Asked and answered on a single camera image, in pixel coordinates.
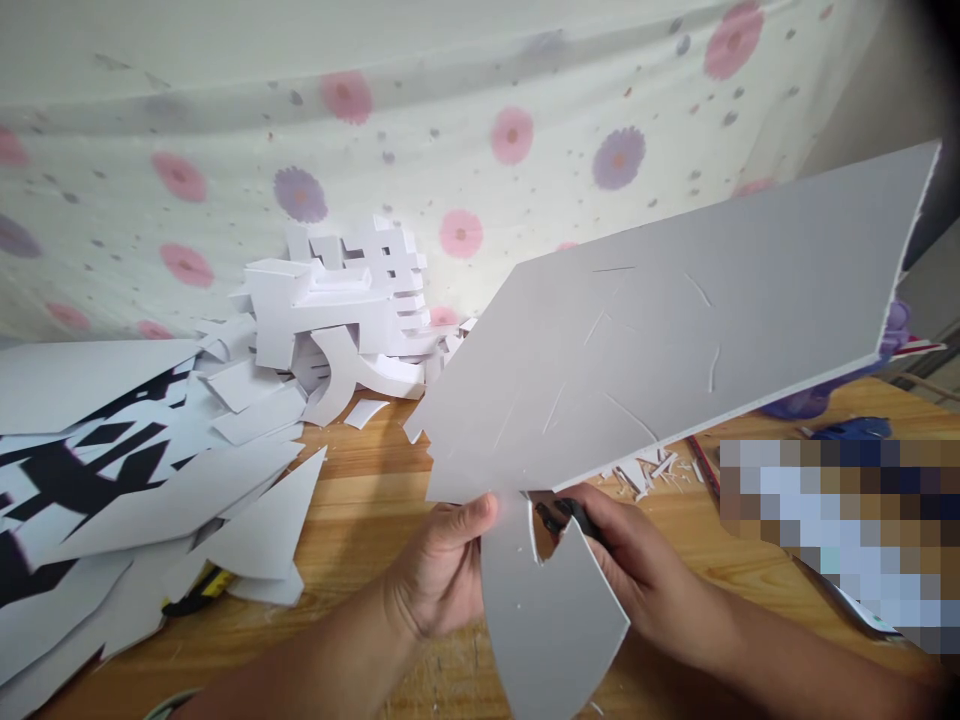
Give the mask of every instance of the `blurred object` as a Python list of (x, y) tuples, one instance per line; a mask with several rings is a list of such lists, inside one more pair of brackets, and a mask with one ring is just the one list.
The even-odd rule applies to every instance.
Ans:
[(875, 373), (880, 368), (890, 362), (893, 354), (900, 349), (910, 339), (910, 333), (906, 328), (910, 320), (910, 308), (906, 303), (900, 300), (894, 300), (890, 304), (890, 310), (887, 313), (887, 324), (883, 331), (883, 337), (880, 340), (880, 359), (860, 370), (841, 375), (833, 380), (820, 383), (807, 390), (801, 390), (793, 395), (764, 405), (760, 408), (767, 415), (778, 417), (782, 420), (808, 420), (822, 415), (830, 404), (830, 393), (841, 385), (853, 382), (857, 378)]
[(893, 434), (886, 418), (859, 417), (817, 430), (811, 440), (886, 440)]

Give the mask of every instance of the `floral fabric backdrop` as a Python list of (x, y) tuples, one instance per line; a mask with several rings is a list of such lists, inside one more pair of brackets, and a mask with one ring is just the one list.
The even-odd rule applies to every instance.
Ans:
[(517, 262), (796, 177), (869, 5), (748, 0), (321, 76), (0, 104), (0, 333), (189, 336), (231, 314), (245, 263), (283, 254), (285, 223), (343, 235), (374, 213), (416, 234), (435, 322), (481, 313)]

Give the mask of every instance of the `pink flower pattern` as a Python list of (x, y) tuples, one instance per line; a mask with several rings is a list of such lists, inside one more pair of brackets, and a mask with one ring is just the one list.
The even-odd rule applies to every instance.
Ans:
[(773, 178), (763, 178), (761, 180), (754, 180), (752, 183), (747, 183), (746, 185), (741, 185), (737, 188), (737, 191), (733, 194), (734, 197), (746, 197), (747, 195), (753, 195), (754, 193), (763, 192), (764, 190), (769, 190), (774, 185), (777, 184), (777, 181)]
[(516, 107), (504, 108), (490, 133), (493, 155), (504, 165), (516, 165), (533, 145), (533, 118)]
[(430, 308), (430, 324), (431, 325), (459, 325), (460, 316), (457, 315), (456, 310), (448, 307), (433, 307)]
[(203, 202), (207, 199), (207, 181), (193, 165), (179, 155), (154, 153), (150, 161), (153, 169), (175, 197), (184, 202)]
[(704, 70), (714, 80), (728, 80), (742, 68), (760, 42), (763, 11), (754, 0), (734, 5), (707, 44)]
[(141, 320), (137, 323), (137, 330), (140, 331), (140, 334), (143, 335), (147, 340), (172, 340), (173, 333), (167, 330), (160, 323), (155, 323), (153, 320)]
[(470, 258), (483, 243), (480, 218), (466, 210), (451, 210), (440, 225), (440, 246), (450, 257)]
[(29, 164), (30, 156), (23, 149), (20, 138), (0, 125), (0, 165), (26, 167)]
[(70, 305), (47, 303), (47, 312), (61, 325), (71, 330), (89, 330), (90, 320), (82, 312)]
[(358, 70), (324, 75), (320, 98), (330, 112), (351, 125), (363, 125), (373, 112), (370, 86)]
[(177, 243), (167, 243), (160, 247), (160, 257), (173, 276), (184, 285), (210, 287), (213, 285), (213, 270), (196, 250)]

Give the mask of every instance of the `cut mark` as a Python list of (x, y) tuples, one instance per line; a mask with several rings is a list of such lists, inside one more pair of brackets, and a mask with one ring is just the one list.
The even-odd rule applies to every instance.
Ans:
[(500, 432), (497, 433), (497, 440), (493, 443), (493, 449), (496, 450), (497, 446), (500, 444), (500, 438), (503, 437), (503, 431), (507, 429), (507, 423), (510, 422), (510, 416), (513, 415), (513, 409), (517, 406), (517, 398), (513, 398), (513, 402), (510, 403), (510, 409), (507, 410), (507, 416), (503, 419), (503, 425), (500, 426)]
[(713, 356), (713, 362), (710, 363), (710, 384), (707, 386), (707, 392), (713, 392), (717, 382), (717, 360), (720, 359), (720, 346), (717, 345), (717, 352)]
[(600, 311), (600, 314), (597, 315), (597, 320), (596, 320), (596, 322), (593, 323), (593, 327), (590, 328), (590, 332), (587, 333), (587, 338), (586, 338), (586, 340), (583, 341), (583, 346), (584, 346), (584, 347), (586, 347), (586, 346), (587, 346), (587, 343), (590, 342), (590, 338), (593, 337), (593, 333), (596, 331), (597, 326), (600, 324), (600, 321), (603, 320), (604, 315), (606, 315), (608, 318), (610, 318), (610, 316), (607, 315), (607, 311), (606, 311), (606, 310), (601, 310), (601, 311)]
[(543, 424), (543, 433), (541, 433), (542, 435), (547, 434), (547, 428), (550, 427), (550, 421), (553, 420), (553, 415), (554, 413), (557, 412), (557, 405), (560, 404), (560, 396), (563, 395), (563, 389), (566, 386), (567, 386), (566, 382), (564, 382), (563, 385), (560, 386), (560, 392), (557, 393), (557, 399), (553, 401), (553, 407), (550, 408), (550, 414), (547, 416), (547, 421)]
[(633, 418), (634, 422), (636, 422), (640, 427), (642, 427), (644, 430), (647, 431), (647, 434), (650, 435), (650, 437), (653, 438), (654, 442), (660, 442), (660, 438), (658, 438), (656, 435), (654, 435), (653, 430), (651, 430), (650, 428), (648, 428), (648, 427), (647, 427), (647, 424), (646, 424), (643, 420), (641, 420), (641, 419), (638, 418), (636, 415), (634, 415), (632, 412), (630, 412), (629, 408), (621, 405), (620, 402), (618, 402), (617, 399), (616, 399), (615, 397), (613, 397), (612, 395), (610, 395), (609, 393), (603, 393), (603, 396), (604, 396), (607, 400), (609, 400), (610, 402), (612, 402), (614, 405), (616, 405), (618, 408), (620, 408), (621, 410), (623, 410), (623, 411), (624, 411), (627, 415), (629, 415), (631, 418)]
[(690, 277), (690, 275), (687, 274), (687, 273), (684, 273), (683, 276), (684, 276), (687, 280), (689, 280), (690, 282), (693, 283), (693, 286), (694, 286), (694, 287), (697, 289), (697, 291), (700, 293), (700, 297), (703, 298), (703, 301), (707, 304), (707, 307), (713, 307), (713, 303), (710, 302), (710, 298), (707, 297), (707, 294), (703, 291), (703, 288), (700, 287), (700, 283), (698, 283), (696, 280), (694, 280), (692, 277)]

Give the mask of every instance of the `wooden tabletop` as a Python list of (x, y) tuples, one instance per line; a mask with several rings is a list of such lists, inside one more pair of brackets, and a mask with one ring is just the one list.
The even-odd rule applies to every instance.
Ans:
[[(358, 396), (377, 397), (369, 392)], [(295, 609), (224, 596), (201, 613), (170, 621), (158, 635), (105, 665), (88, 667), (39, 716), (143, 717), (167, 697), (202, 686), (302, 630), (383, 570), (429, 509), (423, 502), (431, 465), (428, 442), (421, 437), (410, 445), (401, 430), (413, 407), (413, 402), (393, 400), (362, 431), (334, 424), (308, 426), (304, 432), (301, 442), (307, 447), (300, 460), (324, 445), (328, 449), (297, 549), (306, 591)], [(901, 439), (960, 438), (960, 416), (872, 378), (841, 388), (829, 411), (809, 424), (822, 427), (857, 415), (890, 418)], [(801, 424), (755, 412), (700, 439), (709, 455), (722, 438), (802, 437), (796, 429)], [(689, 462), (685, 443), (672, 449)], [(728, 534), (707, 488), (679, 465), (675, 472), (677, 485), (658, 481), (640, 507), (694, 570), (884, 665), (913, 675), (932, 671), (934, 660), (913, 645), (872, 641), (855, 629), (779, 547)], [(600, 487), (631, 500), (627, 493), (618, 495), (614, 479)], [(636, 637), (628, 637), (593, 700), (606, 717), (634, 718), (701, 712), (725, 717), (726, 706), (737, 703), (710, 678), (678, 666)], [(383, 715), (509, 717), (486, 627), (480, 624), (433, 643)], [(599, 713), (588, 705), (580, 717)]]

